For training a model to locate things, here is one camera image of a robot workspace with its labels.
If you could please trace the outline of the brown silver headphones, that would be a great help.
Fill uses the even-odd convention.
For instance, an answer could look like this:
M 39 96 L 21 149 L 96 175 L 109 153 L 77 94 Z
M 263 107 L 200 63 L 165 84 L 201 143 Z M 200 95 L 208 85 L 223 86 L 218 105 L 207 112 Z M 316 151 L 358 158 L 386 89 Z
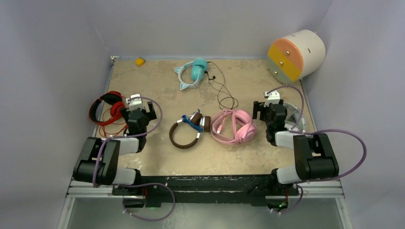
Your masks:
M 169 130 L 169 139 L 171 143 L 179 149 L 188 149 L 195 146 L 201 138 L 203 133 L 209 133 L 211 131 L 211 120 L 212 117 L 208 115 L 203 115 L 200 111 L 193 112 L 189 115 L 194 115 L 195 113 L 200 113 L 202 118 L 200 119 L 200 127 L 203 129 L 202 133 L 199 133 L 187 123 L 177 120 Z

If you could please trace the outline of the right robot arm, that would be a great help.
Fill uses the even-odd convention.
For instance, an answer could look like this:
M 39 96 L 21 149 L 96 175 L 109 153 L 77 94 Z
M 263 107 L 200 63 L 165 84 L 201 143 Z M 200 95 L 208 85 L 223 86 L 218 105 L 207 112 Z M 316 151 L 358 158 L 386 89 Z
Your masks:
M 339 165 L 327 134 L 304 135 L 293 133 L 285 127 L 287 109 L 283 101 L 266 105 L 254 101 L 253 119 L 266 124 L 266 139 L 278 147 L 294 151 L 294 164 L 272 171 L 268 188 L 274 194 L 280 194 L 287 184 L 300 181 L 333 178 L 339 174 Z

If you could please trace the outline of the white grey headphones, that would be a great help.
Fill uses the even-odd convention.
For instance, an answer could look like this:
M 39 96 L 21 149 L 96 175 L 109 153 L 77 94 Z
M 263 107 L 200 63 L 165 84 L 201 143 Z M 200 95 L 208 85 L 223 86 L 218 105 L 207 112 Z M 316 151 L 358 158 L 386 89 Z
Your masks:
M 297 121 L 298 125 L 294 128 L 295 131 L 306 131 L 307 122 L 304 115 L 299 117 L 301 110 L 293 104 L 284 103 L 283 106 L 287 110 L 287 116 L 285 119 L 285 128 L 290 129 Z

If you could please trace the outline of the pink headphones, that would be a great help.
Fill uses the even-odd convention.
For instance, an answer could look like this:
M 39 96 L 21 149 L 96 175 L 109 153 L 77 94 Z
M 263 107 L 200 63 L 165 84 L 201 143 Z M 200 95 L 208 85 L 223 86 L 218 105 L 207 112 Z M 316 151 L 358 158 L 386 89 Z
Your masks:
M 226 119 L 231 118 L 233 137 L 221 134 Z M 226 109 L 216 113 L 210 124 L 211 136 L 223 145 L 237 145 L 251 141 L 257 133 L 257 125 L 244 110 Z

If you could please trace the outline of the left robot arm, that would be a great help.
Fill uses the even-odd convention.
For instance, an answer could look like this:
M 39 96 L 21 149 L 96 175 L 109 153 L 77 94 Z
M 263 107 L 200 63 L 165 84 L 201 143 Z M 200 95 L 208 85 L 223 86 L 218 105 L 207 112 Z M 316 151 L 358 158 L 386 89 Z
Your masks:
M 140 172 L 119 167 L 118 159 L 125 154 L 139 153 L 145 147 L 147 126 L 157 118 L 152 102 L 148 102 L 148 107 L 148 112 L 142 108 L 125 112 L 126 135 L 107 139 L 88 137 L 74 166 L 73 180 L 96 186 L 124 185 L 130 195 L 140 193 L 142 182 L 137 179 Z

